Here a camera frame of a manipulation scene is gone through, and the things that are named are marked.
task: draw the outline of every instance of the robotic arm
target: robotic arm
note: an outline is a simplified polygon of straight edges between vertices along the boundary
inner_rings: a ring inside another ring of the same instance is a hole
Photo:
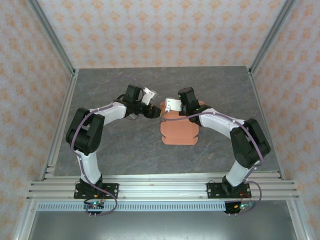
[[[181,89],[178,94],[184,108],[183,113],[186,116],[202,113],[189,118],[192,123],[213,129],[231,139],[235,162],[231,170],[223,177],[221,187],[227,196],[238,192],[244,185],[245,177],[252,167],[259,163],[260,158],[253,143],[247,139],[246,133],[235,124],[235,121],[248,130],[264,158],[271,149],[260,125],[253,118],[244,121],[226,116],[228,118],[226,119],[221,116],[223,114],[220,114],[212,107],[199,105],[199,101],[196,99],[195,92],[191,87]]]
[[[141,91],[143,91],[143,97],[138,100]],[[155,91],[151,91],[146,87],[142,89],[138,86],[129,85],[125,94],[119,96],[110,105],[98,108],[97,112],[92,114],[81,126],[75,139],[74,150],[77,153],[81,169],[79,186],[81,193],[84,193],[84,198],[99,195],[99,191],[93,188],[87,179],[97,187],[103,188],[103,179],[97,163],[97,149],[100,145],[103,127],[114,120],[126,118],[131,114],[143,114],[149,119],[158,118],[161,114],[161,109],[150,104],[155,95]],[[81,121],[92,111],[93,109],[85,109],[83,107],[76,111],[65,136],[67,143],[72,144]]]
[[[138,100],[141,91],[144,94],[142,99]],[[208,195],[212,197],[216,195],[217,198],[223,198],[221,195],[223,193],[226,198],[238,198],[235,193],[239,194],[240,191],[243,191],[243,188],[247,189],[244,179],[250,173],[252,167],[259,163],[260,157],[254,144],[248,140],[248,136],[236,122],[247,129],[264,158],[271,149],[261,127],[253,118],[247,121],[235,119],[217,112],[208,105],[200,105],[191,87],[181,89],[178,94],[179,100],[170,100],[172,105],[169,105],[169,101],[166,100],[166,111],[180,111],[185,116],[196,115],[189,118],[192,123],[211,128],[231,139],[235,162],[231,170],[223,177],[222,183],[215,183],[214,187],[217,189],[213,191],[219,194],[209,193]],[[81,168],[80,183],[77,184],[75,191],[81,190],[78,198],[89,199],[93,198],[93,196],[96,198],[100,194],[98,190],[88,183],[87,179],[96,187],[105,189],[105,183],[102,181],[102,175],[97,163],[97,149],[101,141],[103,127],[114,120],[126,118],[131,114],[143,114],[150,119],[158,118],[161,114],[161,109],[150,104],[155,95],[154,91],[147,88],[142,89],[138,86],[129,85],[125,94],[119,96],[111,105],[98,108],[81,126],[74,143],[74,150],[78,154],[80,168],[83,166],[83,169]],[[92,109],[89,110],[82,107],[75,113],[65,137],[70,145],[81,121],[92,111]]]

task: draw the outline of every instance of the wall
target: wall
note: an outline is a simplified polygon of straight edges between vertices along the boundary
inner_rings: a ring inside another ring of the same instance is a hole
[[[39,180],[69,74],[26,0],[0,2],[0,239]]]
[[[320,2],[298,0],[254,76],[285,176],[320,237]]]
[[[39,0],[76,68],[250,66],[285,0]]]

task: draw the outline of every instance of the black joint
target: black joint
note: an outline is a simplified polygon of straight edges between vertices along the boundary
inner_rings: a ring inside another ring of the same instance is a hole
[[[208,105],[200,105],[199,101],[195,96],[195,91],[192,87],[186,87],[178,91],[179,98],[181,100],[182,106],[185,108],[184,113],[179,112],[179,115],[194,115],[202,113],[206,109],[210,109],[211,107]],[[189,121],[201,126],[199,116],[189,118]]]
[[[139,99],[139,94],[142,88],[135,85],[128,85],[126,88],[125,94],[122,98],[122,101],[128,104],[133,104]]]
[[[230,196],[231,194],[234,194],[234,193],[238,193],[239,189],[241,189],[243,185],[244,183],[242,182],[238,186],[232,186],[228,182],[226,176],[222,178],[222,189],[227,194],[227,196]]]
[[[102,189],[103,188],[103,183],[102,183],[102,175],[100,176],[99,180],[94,184],[96,187]],[[101,191],[96,189],[95,187],[91,186],[89,183],[83,181],[80,178],[80,185],[82,187],[82,192],[85,195],[99,195],[101,194]]]
[[[238,214],[241,211],[241,208],[239,207],[240,204],[241,204],[241,201],[226,202],[224,212],[226,214]]]
[[[248,132],[256,142],[262,157],[264,158],[270,153],[270,145],[259,125],[257,120],[250,118],[245,121],[243,126],[247,128]],[[230,138],[232,142],[233,154],[236,161],[244,168],[250,169],[260,160],[258,152],[254,147],[252,141],[247,139],[247,135],[241,127],[236,127],[231,130]]]
[[[147,118],[147,119],[156,119],[160,117],[161,109],[157,106],[154,106],[152,104],[145,105],[141,109],[141,113]]]
[[[186,113],[191,113],[200,107],[199,101],[195,96],[195,91],[192,87],[186,87],[178,91],[182,106],[185,106]]]
[[[76,134],[76,130],[81,121],[88,115],[90,111],[83,107],[79,108],[70,124],[70,127],[66,133],[65,140],[67,143],[72,143],[72,140]],[[99,114],[92,114],[83,124],[88,126],[87,128],[81,127],[75,142],[74,150],[79,150],[86,156],[96,151],[100,145],[102,131],[104,128],[105,117]]]

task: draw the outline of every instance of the orange cloth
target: orange cloth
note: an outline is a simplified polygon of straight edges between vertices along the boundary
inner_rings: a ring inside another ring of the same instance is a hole
[[[166,103],[161,103],[162,112],[166,109]],[[185,116],[179,116],[178,111],[167,112],[164,116],[166,119],[181,119]],[[190,122],[188,119],[180,121],[163,121],[160,124],[161,138],[166,145],[195,145],[198,141],[199,126]]]

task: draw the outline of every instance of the perforated strip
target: perforated strip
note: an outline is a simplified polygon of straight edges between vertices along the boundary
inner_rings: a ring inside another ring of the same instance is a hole
[[[104,209],[91,211],[109,211],[114,207],[113,202],[105,202]],[[40,202],[37,211],[41,212],[79,212],[85,205],[82,202]],[[156,201],[156,202],[129,202],[118,203],[118,212],[194,212],[194,211],[225,211],[224,201]]]

